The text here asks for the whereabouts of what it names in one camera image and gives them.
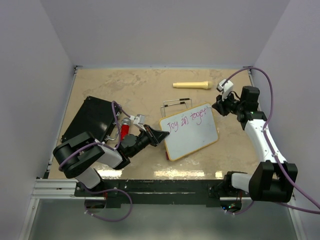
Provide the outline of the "yellow framed whiteboard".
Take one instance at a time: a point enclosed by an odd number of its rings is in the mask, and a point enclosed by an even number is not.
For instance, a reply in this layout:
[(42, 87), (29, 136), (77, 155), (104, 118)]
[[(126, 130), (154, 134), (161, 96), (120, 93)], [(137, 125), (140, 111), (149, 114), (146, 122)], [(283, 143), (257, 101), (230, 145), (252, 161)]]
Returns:
[(188, 108), (159, 120), (162, 131), (170, 132), (164, 144), (170, 161), (176, 161), (219, 140), (210, 103)]

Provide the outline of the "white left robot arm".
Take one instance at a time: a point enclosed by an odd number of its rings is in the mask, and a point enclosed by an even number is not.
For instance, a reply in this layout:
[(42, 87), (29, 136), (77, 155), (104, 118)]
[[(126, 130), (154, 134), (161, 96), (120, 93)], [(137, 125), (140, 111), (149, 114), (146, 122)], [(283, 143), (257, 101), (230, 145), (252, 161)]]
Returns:
[(92, 168), (95, 162), (121, 170), (131, 163), (130, 158), (149, 145), (157, 147), (170, 135), (168, 131), (155, 130), (147, 124), (143, 127), (139, 135), (125, 135), (114, 148), (95, 139), (89, 132), (73, 137), (53, 150), (58, 170), (66, 178), (80, 182), (92, 196), (99, 196), (107, 187), (98, 171)]

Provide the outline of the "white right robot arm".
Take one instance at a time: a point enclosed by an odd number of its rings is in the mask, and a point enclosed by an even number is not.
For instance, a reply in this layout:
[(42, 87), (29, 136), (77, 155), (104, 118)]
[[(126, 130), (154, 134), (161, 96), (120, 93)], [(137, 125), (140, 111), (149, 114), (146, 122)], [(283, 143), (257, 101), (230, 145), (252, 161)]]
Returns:
[(219, 95), (212, 105), (222, 116), (234, 114), (242, 129), (249, 136), (260, 163), (252, 175), (229, 171), (224, 176), (223, 192), (230, 197), (240, 190), (253, 201), (288, 203), (298, 175), (294, 163), (288, 163), (280, 153), (266, 124), (267, 117), (259, 111), (260, 90), (244, 86), (238, 96), (233, 86), (217, 86)]

